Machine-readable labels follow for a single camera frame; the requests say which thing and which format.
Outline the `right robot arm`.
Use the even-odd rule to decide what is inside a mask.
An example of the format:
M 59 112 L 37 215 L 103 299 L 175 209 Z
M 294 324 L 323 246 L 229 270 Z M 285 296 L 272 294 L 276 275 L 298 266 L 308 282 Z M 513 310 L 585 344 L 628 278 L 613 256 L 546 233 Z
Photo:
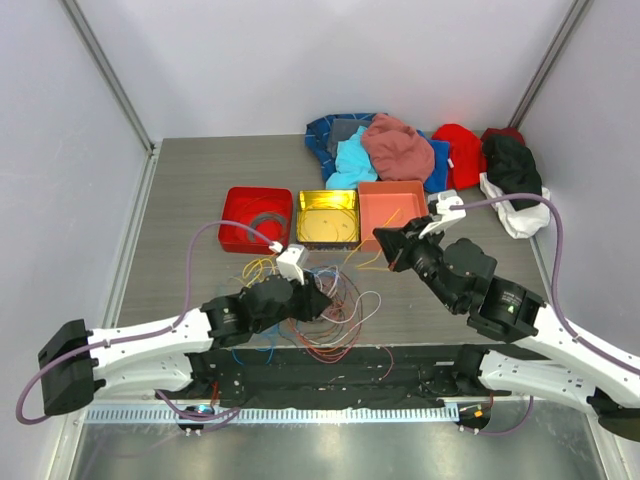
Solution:
M 390 270 L 414 271 L 446 309 L 478 334 L 546 358 L 520 362 L 486 350 L 456 365 L 451 380 L 465 395 L 521 391 L 597 417 L 599 425 L 639 439 L 639 358 L 562 320 L 539 295 L 496 276 L 497 262 L 467 238 L 440 246 L 427 217 L 373 234 Z

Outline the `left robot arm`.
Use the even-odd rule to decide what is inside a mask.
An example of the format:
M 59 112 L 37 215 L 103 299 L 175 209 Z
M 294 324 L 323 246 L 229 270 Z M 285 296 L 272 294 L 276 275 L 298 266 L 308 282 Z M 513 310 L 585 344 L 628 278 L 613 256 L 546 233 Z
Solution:
M 284 320 L 311 322 L 331 303 L 311 274 L 302 281 L 271 275 L 182 316 L 94 330 L 82 319 L 68 321 L 38 354 L 44 413 L 74 412 L 98 392 L 182 390 L 190 398 L 203 398 L 212 389 L 213 375 L 191 365 L 190 356 L 244 344 Z

